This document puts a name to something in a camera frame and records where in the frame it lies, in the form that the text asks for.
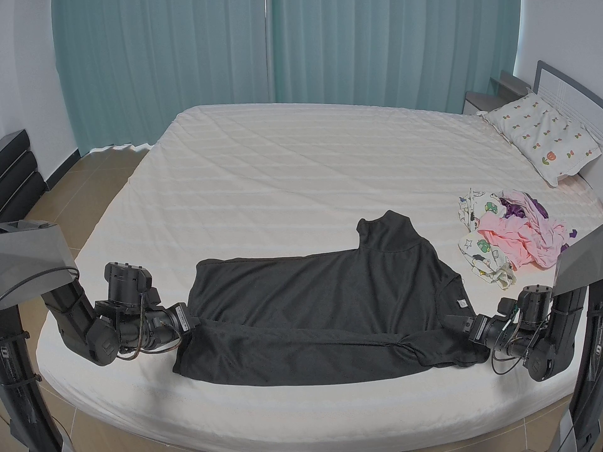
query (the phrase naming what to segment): pile of clothes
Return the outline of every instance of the pile of clothes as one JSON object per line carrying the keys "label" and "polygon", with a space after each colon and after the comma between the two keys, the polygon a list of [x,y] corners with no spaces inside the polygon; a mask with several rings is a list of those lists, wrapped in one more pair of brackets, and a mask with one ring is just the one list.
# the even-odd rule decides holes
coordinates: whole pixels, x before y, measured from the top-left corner
{"label": "pile of clothes", "polygon": [[550,218],[524,192],[470,189],[459,198],[459,207],[459,218],[470,231],[459,241],[459,249],[474,274],[502,289],[516,282],[514,272],[526,263],[554,266],[569,237],[576,237],[576,230],[569,233],[564,221]]}

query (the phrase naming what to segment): white headboard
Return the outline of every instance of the white headboard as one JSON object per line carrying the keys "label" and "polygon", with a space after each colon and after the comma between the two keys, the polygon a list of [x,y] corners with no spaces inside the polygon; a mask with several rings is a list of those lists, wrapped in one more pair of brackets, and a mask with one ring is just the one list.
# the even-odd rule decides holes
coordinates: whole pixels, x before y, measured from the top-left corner
{"label": "white headboard", "polygon": [[[564,116],[581,122],[603,151],[603,99],[576,80],[539,60],[534,92]],[[580,176],[603,201],[603,156],[589,162]]]}

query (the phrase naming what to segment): floral pillow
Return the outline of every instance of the floral pillow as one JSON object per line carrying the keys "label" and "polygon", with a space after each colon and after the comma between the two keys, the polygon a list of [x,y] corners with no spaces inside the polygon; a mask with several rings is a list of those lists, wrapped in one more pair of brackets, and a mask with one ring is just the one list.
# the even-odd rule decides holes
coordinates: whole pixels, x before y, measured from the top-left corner
{"label": "floral pillow", "polygon": [[532,92],[482,118],[515,144],[553,187],[601,154],[599,145],[579,122],[567,120]]}

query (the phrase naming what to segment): nightstand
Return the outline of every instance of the nightstand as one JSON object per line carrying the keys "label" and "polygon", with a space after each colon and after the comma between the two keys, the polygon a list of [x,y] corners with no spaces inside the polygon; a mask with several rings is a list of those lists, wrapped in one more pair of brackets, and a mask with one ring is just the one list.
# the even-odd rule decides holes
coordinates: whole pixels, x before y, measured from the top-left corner
{"label": "nightstand", "polygon": [[531,90],[528,83],[505,71],[501,72],[501,77],[498,79],[490,78],[490,83],[494,87],[496,95],[466,92],[463,114],[473,115],[479,110],[490,112],[524,97],[528,94],[528,89]]}

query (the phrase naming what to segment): black baseboard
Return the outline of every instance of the black baseboard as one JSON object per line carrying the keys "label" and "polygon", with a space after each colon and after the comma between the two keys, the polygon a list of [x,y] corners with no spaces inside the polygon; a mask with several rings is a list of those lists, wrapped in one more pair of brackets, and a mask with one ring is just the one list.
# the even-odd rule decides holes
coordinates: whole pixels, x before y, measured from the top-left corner
{"label": "black baseboard", "polygon": [[72,155],[70,155],[63,164],[61,164],[56,171],[46,180],[46,190],[50,191],[63,177],[67,174],[73,165],[79,161],[81,156],[79,155],[79,149],[76,149]]}

